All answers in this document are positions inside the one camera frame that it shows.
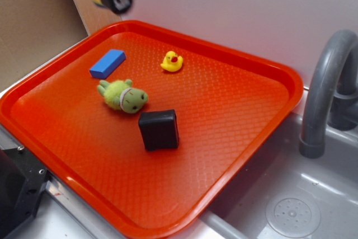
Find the sink strainer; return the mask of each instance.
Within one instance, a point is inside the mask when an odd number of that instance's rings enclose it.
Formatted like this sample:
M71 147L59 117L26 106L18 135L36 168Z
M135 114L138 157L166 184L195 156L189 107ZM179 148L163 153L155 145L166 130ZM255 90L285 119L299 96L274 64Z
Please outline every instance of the sink strainer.
M279 234L301 238L313 233L321 221L315 202L302 194L282 193L269 201L266 218Z

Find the plush turtle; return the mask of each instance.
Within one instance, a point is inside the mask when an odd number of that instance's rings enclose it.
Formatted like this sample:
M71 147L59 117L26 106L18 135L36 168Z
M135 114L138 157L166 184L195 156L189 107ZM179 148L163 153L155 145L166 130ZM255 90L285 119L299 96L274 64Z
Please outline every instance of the plush turtle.
M109 107L134 114L147 103L148 95L143 90L132 88L132 84L130 79L112 83L101 80L97 89Z

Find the gray sink basin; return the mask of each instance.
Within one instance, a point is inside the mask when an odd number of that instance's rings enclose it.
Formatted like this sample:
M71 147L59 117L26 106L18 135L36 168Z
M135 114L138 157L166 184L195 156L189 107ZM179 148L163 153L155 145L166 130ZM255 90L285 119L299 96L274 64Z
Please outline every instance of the gray sink basin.
M231 238L358 238L358 141L328 128L311 160L298 150L301 123L291 114L211 203Z

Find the blue block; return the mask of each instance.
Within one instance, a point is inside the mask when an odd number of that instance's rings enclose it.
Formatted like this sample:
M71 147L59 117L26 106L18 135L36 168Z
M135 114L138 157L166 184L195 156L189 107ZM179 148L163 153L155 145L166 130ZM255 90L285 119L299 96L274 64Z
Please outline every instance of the blue block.
M110 50L106 53L89 72L92 77L106 79L124 60L126 56L122 50Z

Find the black box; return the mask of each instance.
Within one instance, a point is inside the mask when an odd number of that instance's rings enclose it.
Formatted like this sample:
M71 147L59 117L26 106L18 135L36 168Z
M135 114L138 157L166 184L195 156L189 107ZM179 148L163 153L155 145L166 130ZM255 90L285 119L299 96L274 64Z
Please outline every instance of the black box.
M142 112L139 128L145 148L154 151L159 148L177 148L179 135L175 110Z

